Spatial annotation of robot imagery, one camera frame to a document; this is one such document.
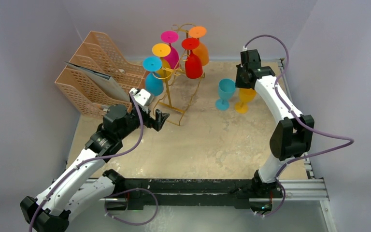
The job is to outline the red wine glass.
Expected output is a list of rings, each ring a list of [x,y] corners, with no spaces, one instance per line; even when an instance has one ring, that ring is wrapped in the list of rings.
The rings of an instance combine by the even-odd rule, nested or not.
[[[186,38],[182,41],[183,49],[189,51],[185,61],[186,76],[190,79],[200,78],[203,74],[200,58],[193,52],[199,46],[200,42],[196,38]]]

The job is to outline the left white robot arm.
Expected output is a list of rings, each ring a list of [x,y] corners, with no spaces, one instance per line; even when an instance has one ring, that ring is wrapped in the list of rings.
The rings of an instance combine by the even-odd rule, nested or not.
[[[141,134],[145,127],[160,131],[170,115],[159,109],[155,114],[152,118],[147,107],[136,103],[131,112],[120,104],[111,106],[72,165],[42,193],[21,201],[29,231],[64,232],[70,222],[93,202],[103,197],[118,198],[133,191],[142,192],[144,189],[139,187],[127,189],[124,179],[114,170],[105,171],[86,188],[82,185],[110,159],[128,154],[140,144],[142,136],[132,148],[119,152],[123,139],[136,129],[140,129]]]

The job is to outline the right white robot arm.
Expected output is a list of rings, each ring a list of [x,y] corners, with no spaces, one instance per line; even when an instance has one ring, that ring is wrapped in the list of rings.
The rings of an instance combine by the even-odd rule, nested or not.
[[[271,154],[265,164],[254,174],[252,191],[263,197],[277,188],[277,178],[289,161],[301,157],[311,146],[313,133],[305,126],[313,127],[311,115],[303,115],[287,95],[279,89],[275,72],[269,66],[262,66],[259,52],[244,49],[240,53],[241,63],[237,65],[236,87],[254,90],[266,103],[275,119],[276,127],[270,138]]]

